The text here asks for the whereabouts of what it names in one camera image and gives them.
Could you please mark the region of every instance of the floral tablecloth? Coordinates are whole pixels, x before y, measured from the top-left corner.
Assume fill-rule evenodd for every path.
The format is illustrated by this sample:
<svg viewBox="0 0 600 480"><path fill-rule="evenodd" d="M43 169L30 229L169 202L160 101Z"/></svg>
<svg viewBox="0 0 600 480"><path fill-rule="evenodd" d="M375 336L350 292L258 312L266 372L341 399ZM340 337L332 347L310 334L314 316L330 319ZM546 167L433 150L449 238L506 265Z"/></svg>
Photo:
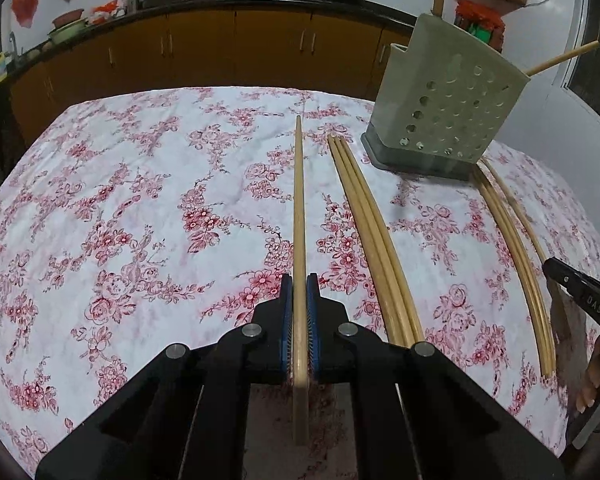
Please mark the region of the floral tablecloth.
<svg viewBox="0 0 600 480"><path fill-rule="evenodd" d="M542 378L486 204L470 184L373 168L359 140L372 107L321 92L183 88L58 117L0 189L0 438L26 471L165 346L213 343L278 294L292 270L296 114L307 269L323 295L386 338L327 146L337 134L378 200L427 340L561 452L570 384L600 329L568 304L571 338L558 343L558 374ZM547 252L600 279L600 237L563 180L497 142L487 155ZM311 410L311 444L294 447L288 391L252 389L247 479L356 477L348 388L316 387Z"/></svg>

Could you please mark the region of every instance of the white wall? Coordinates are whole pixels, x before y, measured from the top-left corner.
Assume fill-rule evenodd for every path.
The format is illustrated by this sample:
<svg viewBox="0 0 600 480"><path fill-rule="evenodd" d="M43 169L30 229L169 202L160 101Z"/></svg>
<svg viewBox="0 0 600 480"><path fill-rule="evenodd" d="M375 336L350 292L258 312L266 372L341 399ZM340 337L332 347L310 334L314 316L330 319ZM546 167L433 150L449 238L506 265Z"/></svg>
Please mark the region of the white wall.
<svg viewBox="0 0 600 480"><path fill-rule="evenodd" d="M3 5L2 40L8 47L13 28L18 45L28 50L46 40L51 20L68 10L90 9L109 0L40 0L31 29L18 26ZM371 0L415 16L428 12L432 0ZM473 0L504 15L503 55L521 69L573 47L573 23L579 20L576 0L550 0L540 6L516 7L499 0ZM542 0L529 0L530 3ZM444 17L451 21L456 0L446 0ZM600 232L600 122L554 81L559 68L532 78L518 104L498 133L501 140L558 171L576 192L590 220Z"/></svg>

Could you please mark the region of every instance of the cabinet handle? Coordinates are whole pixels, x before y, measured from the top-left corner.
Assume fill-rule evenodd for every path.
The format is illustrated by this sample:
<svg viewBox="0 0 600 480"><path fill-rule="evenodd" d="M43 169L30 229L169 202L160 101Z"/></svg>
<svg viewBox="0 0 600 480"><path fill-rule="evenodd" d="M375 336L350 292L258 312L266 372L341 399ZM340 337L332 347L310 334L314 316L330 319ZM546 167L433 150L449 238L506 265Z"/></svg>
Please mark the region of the cabinet handle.
<svg viewBox="0 0 600 480"><path fill-rule="evenodd" d="M384 59L384 51L386 50L386 43L382 46L382 50L380 51L380 59L378 60L378 65L382 65L382 60Z"/></svg>

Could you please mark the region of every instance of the silver screw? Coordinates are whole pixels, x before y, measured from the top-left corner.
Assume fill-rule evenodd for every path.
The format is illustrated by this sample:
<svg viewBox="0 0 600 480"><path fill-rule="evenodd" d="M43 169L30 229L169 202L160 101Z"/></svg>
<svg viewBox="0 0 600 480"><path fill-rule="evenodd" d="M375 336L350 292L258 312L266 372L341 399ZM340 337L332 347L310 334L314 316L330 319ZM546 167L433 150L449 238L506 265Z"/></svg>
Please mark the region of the silver screw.
<svg viewBox="0 0 600 480"><path fill-rule="evenodd" d="M436 352L436 347L426 341L420 341L413 346L416 354L422 357L431 357Z"/></svg>
<svg viewBox="0 0 600 480"><path fill-rule="evenodd" d="M338 332L340 332L344 336L350 337L358 333L358 327L355 326L353 323L346 322L342 323L338 327Z"/></svg>
<svg viewBox="0 0 600 480"><path fill-rule="evenodd" d="M242 327L242 334L247 337L256 337L262 332L262 327L257 323L249 323Z"/></svg>
<svg viewBox="0 0 600 480"><path fill-rule="evenodd" d="M169 359L180 359L186 351L186 346L180 343L174 343L172 345L167 346L165 354L167 354L167 357Z"/></svg>

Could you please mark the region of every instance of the hand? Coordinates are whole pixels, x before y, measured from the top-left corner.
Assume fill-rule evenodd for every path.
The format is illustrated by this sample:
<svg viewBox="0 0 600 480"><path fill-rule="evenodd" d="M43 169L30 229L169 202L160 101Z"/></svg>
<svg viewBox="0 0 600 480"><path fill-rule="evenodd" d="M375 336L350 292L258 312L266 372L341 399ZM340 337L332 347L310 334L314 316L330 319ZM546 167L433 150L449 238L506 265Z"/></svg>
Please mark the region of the hand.
<svg viewBox="0 0 600 480"><path fill-rule="evenodd" d="M600 388L600 335L593 347L589 366L582 377L582 389L576 399L576 409L583 413L586 408L593 406Z"/></svg>

